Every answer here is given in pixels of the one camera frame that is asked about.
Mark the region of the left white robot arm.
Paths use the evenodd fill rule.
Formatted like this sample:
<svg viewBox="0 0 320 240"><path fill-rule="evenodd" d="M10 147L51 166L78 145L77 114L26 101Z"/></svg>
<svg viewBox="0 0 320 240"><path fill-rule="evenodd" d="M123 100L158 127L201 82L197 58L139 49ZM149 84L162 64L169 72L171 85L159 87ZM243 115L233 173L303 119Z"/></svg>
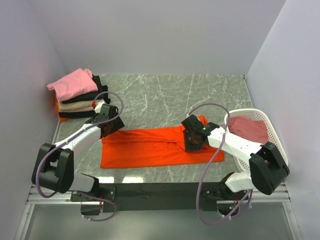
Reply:
<svg viewBox="0 0 320 240"><path fill-rule="evenodd" d="M75 133L55 144L45 143L40 147L31 181L41 197L48 199L70 191L75 182L75 155L124 126L120 118L123 106L103 103L97 109L99 112Z"/></svg>

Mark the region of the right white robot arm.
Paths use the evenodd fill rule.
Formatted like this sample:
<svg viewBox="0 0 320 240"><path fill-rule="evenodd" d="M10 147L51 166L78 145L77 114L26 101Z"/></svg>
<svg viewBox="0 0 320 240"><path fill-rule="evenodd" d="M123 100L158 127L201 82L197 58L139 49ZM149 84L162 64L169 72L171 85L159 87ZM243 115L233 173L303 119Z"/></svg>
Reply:
<svg viewBox="0 0 320 240"><path fill-rule="evenodd" d="M287 163L272 142L262 144L244 139L215 123L203 124L193 114L181 124L187 152L208 146L221 149L248 165L247 170L231 172L220 181L227 193L256 189L271 195L290 174Z"/></svg>

